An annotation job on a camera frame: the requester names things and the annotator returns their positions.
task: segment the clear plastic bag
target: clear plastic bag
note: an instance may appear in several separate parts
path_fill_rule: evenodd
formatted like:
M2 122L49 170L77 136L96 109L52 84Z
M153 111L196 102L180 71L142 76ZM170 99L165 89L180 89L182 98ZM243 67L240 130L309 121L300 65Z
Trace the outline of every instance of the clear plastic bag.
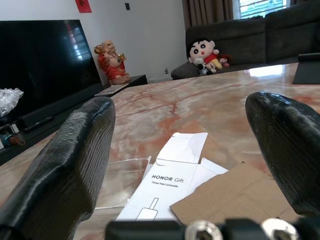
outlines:
M106 225L117 218L150 168L151 157L109 162L96 208L78 226L73 240L104 240Z
M14 109L24 92L19 88L0 89L0 118L4 117Z

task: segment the white wall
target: white wall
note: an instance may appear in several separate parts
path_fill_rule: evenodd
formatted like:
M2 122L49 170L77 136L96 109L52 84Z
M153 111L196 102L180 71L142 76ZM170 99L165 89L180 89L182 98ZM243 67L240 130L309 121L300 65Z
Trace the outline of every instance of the white wall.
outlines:
M79 13L75 0L2 0L0 21L80 19L92 55L112 40L132 75L163 74L186 62L180 0L89 0L92 13ZM126 10L130 3L131 10Z

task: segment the red decoration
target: red decoration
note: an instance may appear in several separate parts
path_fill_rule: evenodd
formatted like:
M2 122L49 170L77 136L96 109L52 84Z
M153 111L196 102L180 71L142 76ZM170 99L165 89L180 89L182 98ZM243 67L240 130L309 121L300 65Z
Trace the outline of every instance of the red decoration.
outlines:
M81 14L92 13L89 0L75 0L75 2L76 2L76 5L78 6L79 13Z

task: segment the gray sofa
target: gray sofa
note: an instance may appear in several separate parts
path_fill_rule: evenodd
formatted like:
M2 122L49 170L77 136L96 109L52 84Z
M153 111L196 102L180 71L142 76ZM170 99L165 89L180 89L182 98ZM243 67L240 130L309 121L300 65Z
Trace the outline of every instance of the gray sofa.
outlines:
M214 40L221 54L230 55L230 66L218 73L233 72L298 61L298 54L320 52L320 0L310 0L263 17L229 20L189 28L185 45L196 39ZM174 80L199 76L186 62L171 72Z

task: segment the sofa armrest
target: sofa armrest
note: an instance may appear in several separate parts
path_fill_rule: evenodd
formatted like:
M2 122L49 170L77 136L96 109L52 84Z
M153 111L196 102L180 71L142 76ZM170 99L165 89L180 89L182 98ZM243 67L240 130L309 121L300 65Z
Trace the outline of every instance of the sofa armrest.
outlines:
M199 69L190 62L186 62L171 72L173 80L199 77Z

